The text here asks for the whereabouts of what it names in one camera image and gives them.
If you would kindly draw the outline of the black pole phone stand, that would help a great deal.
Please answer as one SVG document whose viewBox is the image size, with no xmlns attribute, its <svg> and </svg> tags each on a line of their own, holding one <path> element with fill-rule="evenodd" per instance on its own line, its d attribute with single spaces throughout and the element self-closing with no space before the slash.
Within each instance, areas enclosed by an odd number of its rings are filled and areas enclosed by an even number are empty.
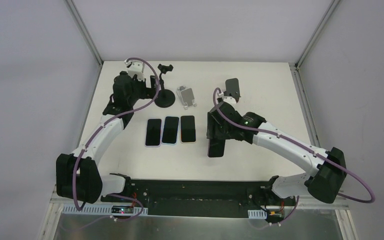
<svg viewBox="0 0 384 240">
<path fill-rule="evenodd" d="M 176 97 L 171 90 L 165 88 L 165 83 L 162 75 L 165 75 L 167 72 L 171 72 L 174 69 L 174 67 L 171 64 L 170 65 L 159 64 L 157 68 L 160 70 L 160 74 L 159 74 L 160 90 L 154 102 L 160 108 L 169 108 L 175 103 Z"/>
</svg>

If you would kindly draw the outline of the phone with beige case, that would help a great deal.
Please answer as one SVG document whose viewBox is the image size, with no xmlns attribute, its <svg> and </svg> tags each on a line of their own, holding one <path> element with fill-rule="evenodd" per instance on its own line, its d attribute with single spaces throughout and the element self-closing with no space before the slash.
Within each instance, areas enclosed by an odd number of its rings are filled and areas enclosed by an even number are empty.
<svg viewBox="0 0 384 240">
<path fill-rule="evenodd" d="M 183 144 L 196 142 L 196 124 L 193 115 L 183 115 L 180 117 L 180 141 Z"/>
</svg>

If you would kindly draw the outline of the phone with lavender case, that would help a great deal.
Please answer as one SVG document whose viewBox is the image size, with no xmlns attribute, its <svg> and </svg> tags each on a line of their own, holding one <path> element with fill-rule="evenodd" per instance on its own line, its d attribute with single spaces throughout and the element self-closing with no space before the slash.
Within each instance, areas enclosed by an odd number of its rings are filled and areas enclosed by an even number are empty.
<svg viewBox="0 0 384 240">
<path fill-rule="evenodd" d="M 161 145 L 162 120 L 151 118 L 147 120 L 145 146 L 159 147 Z"/>
</svg>

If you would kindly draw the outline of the phone with blue case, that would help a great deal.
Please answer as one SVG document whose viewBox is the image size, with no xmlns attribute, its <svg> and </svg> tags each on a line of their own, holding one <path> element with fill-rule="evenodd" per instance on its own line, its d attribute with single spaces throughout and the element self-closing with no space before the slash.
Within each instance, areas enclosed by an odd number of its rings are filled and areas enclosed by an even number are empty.
<svg viewBox="0 0 384 240">
<path fill-rule="evenodd" d="M 175 145 L 178 140 L 180 118 L 177 116 L 167 116 L 164 119 L 161 143 Z"/>
</svg>

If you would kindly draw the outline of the phone with purple case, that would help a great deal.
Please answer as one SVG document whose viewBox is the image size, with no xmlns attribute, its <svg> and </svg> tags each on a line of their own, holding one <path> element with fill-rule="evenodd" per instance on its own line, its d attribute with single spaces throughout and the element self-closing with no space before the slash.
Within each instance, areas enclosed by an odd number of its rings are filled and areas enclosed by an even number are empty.
<svg viewBox="0 0 384 240">
<path fill-rule="evenodd" d="M 208 142 L 207 156 L 209 158 L 221 158 L 225 152 L 225 140 L 210 139 Z"/>
</svg>

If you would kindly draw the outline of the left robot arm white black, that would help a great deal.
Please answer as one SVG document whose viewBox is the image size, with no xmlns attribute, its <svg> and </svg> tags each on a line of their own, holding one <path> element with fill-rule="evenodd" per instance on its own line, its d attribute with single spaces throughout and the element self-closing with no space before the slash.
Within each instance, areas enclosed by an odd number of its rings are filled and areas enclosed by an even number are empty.
<svg viewBox="0 0 384 240">
<path fill-rule="evenodd" d="M 138 100 L 152 100 L 158 95 L 159 79 L 150 76 L 150 87 L 139 74 L 120 72 L 114 78 L 113 93 L 93 133 L 70 154 L 56 160 L 56 193 L 75 202 L 93 204 L 100 197 L 113 194 L 120 202 L 132 198 L 133 189 L 126 185 L 128 176 L 120 173 L 102 174 L 99 162 L 113 140 L 127 127 Z"/>
</svg>

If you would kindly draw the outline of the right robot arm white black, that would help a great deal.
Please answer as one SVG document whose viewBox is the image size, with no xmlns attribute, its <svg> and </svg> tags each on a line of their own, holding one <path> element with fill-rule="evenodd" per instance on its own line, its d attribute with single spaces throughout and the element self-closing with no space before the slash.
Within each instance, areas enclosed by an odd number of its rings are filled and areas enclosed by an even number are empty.
<svg viewBox="0 0 384 240">
<path fill-rule="evenodd" d="M 346 167 L 342 150 L 311 146 L 284 133 L 254 112 L 240 115 L 227 102 L 218 103 L 207 113 L 206 137 L 210 158 L 224 155 L 227 140 L 245 141 L 282 156 L 304 171 L 291 176 L 273 176 L 263 192 L 264 200 L 270 205 L 291 196 L 312 196 L 332 204 L 347 176 L 336 167 Z"/>
</svg>

